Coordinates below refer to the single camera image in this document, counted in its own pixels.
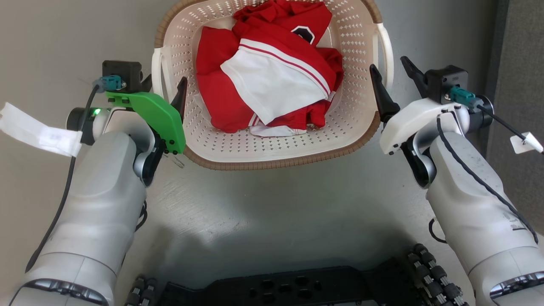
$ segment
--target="gray floor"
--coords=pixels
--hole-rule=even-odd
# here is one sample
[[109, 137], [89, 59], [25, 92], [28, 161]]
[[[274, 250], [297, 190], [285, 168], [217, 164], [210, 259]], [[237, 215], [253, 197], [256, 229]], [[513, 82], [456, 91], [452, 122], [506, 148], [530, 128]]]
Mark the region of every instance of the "gray floor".
[[[175, 0], [24, 0], [1, 4], [0, 100], [51, 126], [82, 106], [105, 59], [149, 71], [156, 25]], [[422, 70], [447, 64], [483, 92], [494, 3], [377, 1], [395, 58]], [[463, 8], [464, 22], [454, 18]], [[417, 91], [396, 61], [392, 97]], [[97, 105], [106, 105], [104, 97]], [[286, 169], [216, 172], [184, 157], [161, 161], [149, 188], [150, 217], [119, 275], [124, 298], [141, 272], [203, 287], [212, 280], [332, 265], [368, 268], [414, 242], [426, 244], [473, 303], [453, 251], [432, 240], [425, 192], [378, 136], [349, 156]], [[0, 134], [0, 295], [24, 271], [61, 197], [69, 160]]]

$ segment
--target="red and white clothing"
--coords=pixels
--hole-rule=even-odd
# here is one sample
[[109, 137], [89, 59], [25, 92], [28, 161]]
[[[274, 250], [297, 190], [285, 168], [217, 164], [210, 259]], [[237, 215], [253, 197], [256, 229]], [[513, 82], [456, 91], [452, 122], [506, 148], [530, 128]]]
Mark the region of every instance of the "red and white clothing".
[[212, 125], [234, 133], [261, 122], [251, 128], [261, 136], [324, 126], [343, 77], [340, 53], [316, 48], [331, 20], [326, 6], [270, 0], [234, 18], [232, 31], [204, 27], [197, 53], [197, 81]]

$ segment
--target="beige plastic basket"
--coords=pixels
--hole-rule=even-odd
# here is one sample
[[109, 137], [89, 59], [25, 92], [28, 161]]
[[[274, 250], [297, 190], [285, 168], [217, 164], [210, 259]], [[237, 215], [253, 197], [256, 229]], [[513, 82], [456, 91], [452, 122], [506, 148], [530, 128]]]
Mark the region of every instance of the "beige plastic basket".
[[228, 134], [209, 123], [196, 83], [196, 51], [203, 26], [232, 28], [232, 15], [265, 0], [182, 0], [160, 23], [152, 62], [153, 91], [170, 102], [182, 77], [188, 79], [183, 129], [185, 155], [216, 170], [269, 169], [349, 154], [369, 141], [380, 125], [369, 66], [378, 64], [381, 38], [385, 85], [393, 83], [393, 52], [374, 0], [325, 0], [332, 21], [318, 46], [343, 55], [344, 81], [326, 115], [326, 126], [292, 137], [261, 138], [248, 130]]

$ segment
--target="brown woven rim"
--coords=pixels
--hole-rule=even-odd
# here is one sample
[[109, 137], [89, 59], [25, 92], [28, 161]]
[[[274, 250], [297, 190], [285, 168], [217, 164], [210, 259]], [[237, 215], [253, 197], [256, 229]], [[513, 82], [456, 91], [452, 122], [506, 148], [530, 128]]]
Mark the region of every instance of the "brown woven rim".
[[[180, 0], [176, 3], [164, 16], [163, 20], [160, 22], [157, 28], [157, 34], [155, 35], [155, 48], [162, 48], [164, 46], [164, 37], [168, 26], [174, 19], [174, 17], [187, 6], [200, 2], [202, 0]], [[382, 17], [378, 6], [374, 0], [361, 0], [364, 6], [368, 9], [372, 21], [374, 23], [382, 23]], [[350, 145], [347, 145], [343, 148], [339, 148], [332, 151], [327, 151], [324, 153], [318, 153], [303, 157], [289, 158], [286, 160], [278, 161], [268, 161], [268, 162], [254, 162], [254, 163], [220, 163], [207, 160], [200, 157], [198, 154], [193, 152], [189, 146], [185, 147], [184, 154], [194, 163], [201, 165], [205, 168], [213, 170], [257, 170], [257, 169], [274, 169], [274, 168], [283, 168], [290, 166], [297, 166], [301, 164], [309, 164], [314, 162], [320, 162], [324, 160], [330, 160], [335, 157], [344, 156], [350, 153], [355, 152], [364, 146], [373, 136], [376, 134], [378, 127], [380, 126], [380, 116], [378, 112], [375, 112], [374, 118], [370, 123], [367, 131], [355, 142]]]

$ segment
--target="gray fabric panel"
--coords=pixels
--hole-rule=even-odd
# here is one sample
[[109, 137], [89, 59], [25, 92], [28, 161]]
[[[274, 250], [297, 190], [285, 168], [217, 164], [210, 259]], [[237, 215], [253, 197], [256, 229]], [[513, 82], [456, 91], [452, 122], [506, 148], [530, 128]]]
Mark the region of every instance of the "gray fabric panel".
[[[544, 1], [510, 2], [499, 69], [496, 113], [521, 132], [544, 140]], [[544, 156], [514, 154], [512, 133], [494, 123], [487, 160], [506, 194], [538, 232], [544, 232]]]

